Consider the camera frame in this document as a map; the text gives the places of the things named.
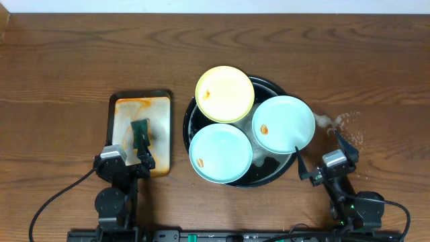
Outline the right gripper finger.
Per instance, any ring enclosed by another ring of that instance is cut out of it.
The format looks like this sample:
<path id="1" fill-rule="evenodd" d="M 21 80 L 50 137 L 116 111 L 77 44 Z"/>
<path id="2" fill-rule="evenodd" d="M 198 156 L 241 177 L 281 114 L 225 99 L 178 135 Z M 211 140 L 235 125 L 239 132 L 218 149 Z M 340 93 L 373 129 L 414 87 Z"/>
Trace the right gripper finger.
<path id="1" fill-rule="evenodd" d="M 349 142 L 347 142 L 338 131 L 335 131 L 335 136 L 337 137 L 338 144 L 341 147 L 341 150 L 343 151 L 346 158 L 358 158 L 359 157 L 359 151 L 351 145 Z"/>
<path id="2" fill-rule="evenodd" d="M 295 147 L 295 150 L 296 150 L 296 156 L 297 156 L 297 160 L 298 160 L 299 178 L 301 180 L 310 179 L 312 177 L 312 173 L 308 172 L 298 147 Z"/>

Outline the green sponge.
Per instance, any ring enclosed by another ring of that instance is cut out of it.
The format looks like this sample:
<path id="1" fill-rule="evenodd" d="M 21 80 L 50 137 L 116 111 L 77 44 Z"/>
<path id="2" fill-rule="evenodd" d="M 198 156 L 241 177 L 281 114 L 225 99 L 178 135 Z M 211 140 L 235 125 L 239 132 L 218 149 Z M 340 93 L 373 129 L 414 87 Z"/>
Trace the green sponge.
<path id="1" fill-rule="evenodd" d="M 148 119 L 132 121 L 130 124 L 133 131 L 133 148 L 138 149 L 140 141 L 149 147 L 151 142 L 148 136 Z"/>

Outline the light green plate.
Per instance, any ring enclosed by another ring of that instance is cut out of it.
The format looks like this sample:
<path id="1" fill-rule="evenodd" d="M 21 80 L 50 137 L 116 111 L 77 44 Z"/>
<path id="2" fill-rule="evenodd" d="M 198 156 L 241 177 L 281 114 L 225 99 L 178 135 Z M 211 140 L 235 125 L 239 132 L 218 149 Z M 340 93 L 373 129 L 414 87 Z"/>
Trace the light green plate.
<path id="1" fill-rule="evenodd" d="M 311 142 L 316 121 L 312 110 L 301 99 L 279 95 L 258 106 L 253 114 L 251 130 L 264 149 L 290 154 Z"/>

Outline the light blue plate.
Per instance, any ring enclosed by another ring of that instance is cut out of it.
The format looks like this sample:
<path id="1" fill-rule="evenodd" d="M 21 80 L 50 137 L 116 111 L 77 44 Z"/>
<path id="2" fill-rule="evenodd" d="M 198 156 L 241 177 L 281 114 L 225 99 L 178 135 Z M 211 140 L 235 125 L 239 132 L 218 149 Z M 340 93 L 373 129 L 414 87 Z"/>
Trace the light blue plate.
<path id="1" fill-rule="evenodd" d="M 189 160 L 196 173 L 216 184 L 228 184 L 248 172 L 253 159 L 251 142 L 229 124 L 211 124 L 192 138 Z"/>

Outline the yellow plate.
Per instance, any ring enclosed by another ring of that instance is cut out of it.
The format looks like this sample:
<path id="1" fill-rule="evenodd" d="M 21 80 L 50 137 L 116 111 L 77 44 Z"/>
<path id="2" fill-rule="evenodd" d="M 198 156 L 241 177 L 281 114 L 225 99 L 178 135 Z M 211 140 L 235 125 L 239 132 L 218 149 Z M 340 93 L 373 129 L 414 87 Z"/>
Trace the yellow plate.
<path id="1" fill-rule="evenodd" d="M 214 122 L 233 123 L 249 113 L 255 90 L 250 78 L 240 69 L 218 66 L 199 78 L 195 98 L 205 117 Z"/>

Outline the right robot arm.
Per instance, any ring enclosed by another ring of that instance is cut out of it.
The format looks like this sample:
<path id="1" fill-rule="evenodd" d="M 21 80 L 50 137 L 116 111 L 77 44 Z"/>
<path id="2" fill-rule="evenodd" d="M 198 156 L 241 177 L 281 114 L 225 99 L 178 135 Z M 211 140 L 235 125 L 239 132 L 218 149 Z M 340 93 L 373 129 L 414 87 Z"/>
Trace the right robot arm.
<path id="1" fill-rule="evenodd" d="M 384 198 L 376 192 L 355 192 L 348 175 L 356 170 L 359 151 L 338 132 L 339 149 L 322 156 L 323 165 L 309 172 L 296 149 L 298 175 L 301 180 L 309 179 L 313 186 L 323 185 L 327 191 L 332 215 L 344 229 L 356 233 L 372 233 L 382 227 Z"/>

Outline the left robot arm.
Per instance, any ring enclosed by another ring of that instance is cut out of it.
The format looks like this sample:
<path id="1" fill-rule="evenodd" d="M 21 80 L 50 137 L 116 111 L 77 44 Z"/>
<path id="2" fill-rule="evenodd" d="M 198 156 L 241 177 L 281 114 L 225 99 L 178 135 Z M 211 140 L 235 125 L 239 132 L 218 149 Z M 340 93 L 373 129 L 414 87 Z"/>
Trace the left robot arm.
<path id="1" fill-rule="evenodd" d="M 149 178 L 155 160 L 148 149 L 147 136 L 139 134 L 135 165 L 127 165 L 127 155 L 120 145 L 110 145 L 94 158 L 98 177 L 111 184 L 95 199 L 98 212 L 98 241 L 147 241 L 145 230 L 137 225 L 138 180 Z"/>

